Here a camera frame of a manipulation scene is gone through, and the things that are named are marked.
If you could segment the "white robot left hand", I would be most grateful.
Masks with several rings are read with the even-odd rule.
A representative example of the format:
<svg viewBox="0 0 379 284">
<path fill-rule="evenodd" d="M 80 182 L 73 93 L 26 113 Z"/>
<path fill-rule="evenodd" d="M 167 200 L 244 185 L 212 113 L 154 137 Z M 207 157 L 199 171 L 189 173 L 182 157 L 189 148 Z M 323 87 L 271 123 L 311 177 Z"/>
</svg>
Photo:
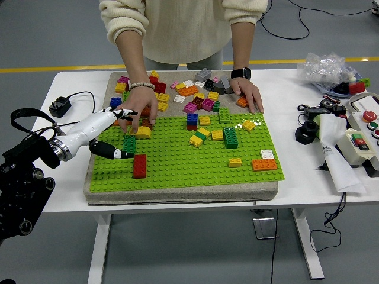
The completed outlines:
<svg viewBox="0 0 379 284">
<path fill-rule="evenodd" d="M 134 153 L 122 151 L 108 143 L 98 141 L 97 137 L 111 127 L 117 119 L 132 120 L 137 112 L 129 109 L 113 110 L 111 107 L 91 114 L 74 125 L 66 135 L 54 139 L 50 144 L 60 160 L 68 161 L 75 157 L 82 146 L 89 146 L 90 152 L 106 159 L 129 159 Z"/>
</svg>

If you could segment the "person's left hand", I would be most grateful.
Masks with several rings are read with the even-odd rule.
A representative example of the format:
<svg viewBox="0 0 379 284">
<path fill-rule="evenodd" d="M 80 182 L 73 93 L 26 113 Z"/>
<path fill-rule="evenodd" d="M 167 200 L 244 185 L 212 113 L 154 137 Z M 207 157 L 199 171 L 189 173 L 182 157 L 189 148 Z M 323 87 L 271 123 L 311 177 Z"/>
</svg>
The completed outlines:
<svg viewBox="0 0 379 284">
<path fill-rule="evenodd" d="M 230 80 L 230 86 L 236 95 L 244 95 L 252 113 L 264 113 L 264 106 L 260 91 L 249 79 L 234 78 Z"/>
</svg>

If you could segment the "person's right hand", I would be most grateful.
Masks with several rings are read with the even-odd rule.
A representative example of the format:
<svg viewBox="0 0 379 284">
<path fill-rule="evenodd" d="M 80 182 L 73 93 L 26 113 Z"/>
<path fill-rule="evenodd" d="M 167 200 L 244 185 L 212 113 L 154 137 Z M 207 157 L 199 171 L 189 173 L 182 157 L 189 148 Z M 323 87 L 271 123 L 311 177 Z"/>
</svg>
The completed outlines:
<svg viewBox="0 0 379 284">
<path fill-rule="evenodd" d="M 133 88 L 127 100 L 117 107 L 117 109 L 129 109 L 137 112 L 137 115 L 132 116 L 132 130 L 134 133 L 138 132 L 140 115 L 145 107 L 150 107 L 149 121 L 150 124 L 155 125 L 158 101 L 153 89 L 148 86 Z"/>
</svg>

